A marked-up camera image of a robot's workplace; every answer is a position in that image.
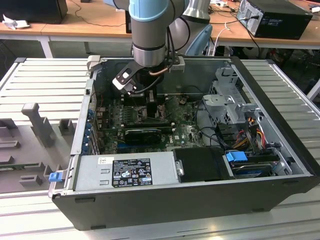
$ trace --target white cable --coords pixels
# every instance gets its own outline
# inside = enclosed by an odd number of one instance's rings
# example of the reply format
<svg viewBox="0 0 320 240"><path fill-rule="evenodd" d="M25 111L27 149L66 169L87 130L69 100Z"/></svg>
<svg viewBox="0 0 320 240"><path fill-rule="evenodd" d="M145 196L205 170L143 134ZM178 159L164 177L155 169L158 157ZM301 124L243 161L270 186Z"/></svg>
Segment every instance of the white cable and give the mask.
<svg viewBox="0 0 320 240"><path fill-rule="evenodd" d="M218 39L219 39L220 34L221 34L224 30L229 30L229 31L231 31L230 28L225 27L224 29L222 29L222 30L219 32L218 36L216 36L216 40L215 40L215 43L214 43L212 56L214 56L214 55L216 54L217 42L218 42Z"/></svg>
<svg viewBox="0 0 320 240"><path fill-rule="evenodd" d="M245 17L245 18L239 19L237 22L240 22L240 21L242 21L242 20L248 20L248 18ZM213 46L212 56L215 56L215 54L216 54L217 43L218 43L218 39L219 39L220 34L221 34L224 30L229 30L229 31L231 31L231 29L230 29L229 27L227 27L227 24L230 24L230 23L232 23L232 22L226 21L226 22L224 23L224 29L222 29L222 30L219 32L218 36L216 36L215 43L214 43L214 46Z"/></svg>

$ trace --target paper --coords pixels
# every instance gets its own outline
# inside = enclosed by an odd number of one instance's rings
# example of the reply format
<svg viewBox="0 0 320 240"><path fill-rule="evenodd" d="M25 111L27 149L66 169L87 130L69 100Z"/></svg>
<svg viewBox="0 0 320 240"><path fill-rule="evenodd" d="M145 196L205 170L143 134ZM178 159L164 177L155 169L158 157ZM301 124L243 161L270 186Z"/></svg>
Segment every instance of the paper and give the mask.
<svg viewBox="0 0 320 240"><path fill-rule="evenodd" d="M25 20L12 20L3 15L2 23L12 30L30 27Z"/></svg>

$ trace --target black computer case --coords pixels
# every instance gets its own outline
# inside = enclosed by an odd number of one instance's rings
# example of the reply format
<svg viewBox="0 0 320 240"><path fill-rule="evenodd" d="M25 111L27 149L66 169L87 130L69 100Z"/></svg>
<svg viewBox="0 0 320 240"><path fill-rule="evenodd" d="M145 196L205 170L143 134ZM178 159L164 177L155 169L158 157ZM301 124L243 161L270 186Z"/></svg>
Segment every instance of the black computer case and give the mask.
<svg viewBox="0 0 320 240"><path fill-rule="evenodd" d="M3 15L13 20L29 23L60 24L67 14L66 0L4 0L0 4L0 18Z"/></svg>
<svg viewBox="0 0 320 240"><path fill-rule="evenodd" d="M242 0L237 19L256 38L299 40L313 15L286 0Z"/></svg>

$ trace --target sticker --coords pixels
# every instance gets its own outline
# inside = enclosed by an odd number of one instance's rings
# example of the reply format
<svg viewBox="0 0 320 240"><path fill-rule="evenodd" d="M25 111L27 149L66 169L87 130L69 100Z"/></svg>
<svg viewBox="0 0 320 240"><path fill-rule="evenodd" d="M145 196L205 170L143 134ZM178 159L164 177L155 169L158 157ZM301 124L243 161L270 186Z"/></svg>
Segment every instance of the sticker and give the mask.
<svg viewBox="0 0 320 240"><path fill-rule="evenodd" d="M152 184L150 158L112 161L112 186L114 188L146 186Z"/></svg>
<svg viewBox="0 0 320 240"><path fill-rule="evenodd" d="M0 168L0 172L1 171L13 171L14 169L12 167L3 167L3 168Z"/></svg>
<svg viewBox="0 0 320 240"><path fill-rule="evenodd" d="M99 157L98 164L112 164L114 159L113 156Z"/></svg>

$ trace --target black plastic cover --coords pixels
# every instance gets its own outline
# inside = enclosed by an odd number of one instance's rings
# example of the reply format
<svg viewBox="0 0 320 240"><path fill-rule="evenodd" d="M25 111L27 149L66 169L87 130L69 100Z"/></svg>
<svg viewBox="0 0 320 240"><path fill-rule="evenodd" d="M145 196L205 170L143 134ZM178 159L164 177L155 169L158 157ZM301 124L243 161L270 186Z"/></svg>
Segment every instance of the black plastic cover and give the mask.
<svg viewBox="0 0 320 240"><path fill-rule="evenodd" d="M184 175L178 176L180 183L230 179L220 148L176 148L173 156L182 164Z"/></svg>

